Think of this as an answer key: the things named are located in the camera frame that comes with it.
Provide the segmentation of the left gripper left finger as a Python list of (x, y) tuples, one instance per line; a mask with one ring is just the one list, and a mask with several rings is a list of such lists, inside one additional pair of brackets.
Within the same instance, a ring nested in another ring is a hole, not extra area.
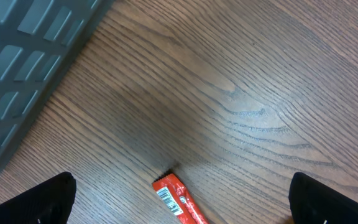
[(0, 223), (66, 224), (75, 196), (75, 178), (62, 172), (0, 204)]

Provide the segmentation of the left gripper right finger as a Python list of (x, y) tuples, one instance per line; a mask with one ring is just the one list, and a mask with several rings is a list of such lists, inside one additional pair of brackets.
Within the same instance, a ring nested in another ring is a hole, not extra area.
[(358, 224), (356, 201), (302, 172), (294, 173), (288, 199), (296, 224)]

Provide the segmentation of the red snack stick packet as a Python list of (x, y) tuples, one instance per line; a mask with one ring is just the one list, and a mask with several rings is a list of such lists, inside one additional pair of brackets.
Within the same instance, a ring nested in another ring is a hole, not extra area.
[(152, 183), (157, 195), (181, 224), (208, 224), (186, 186), (173, 173), (163, 175)]

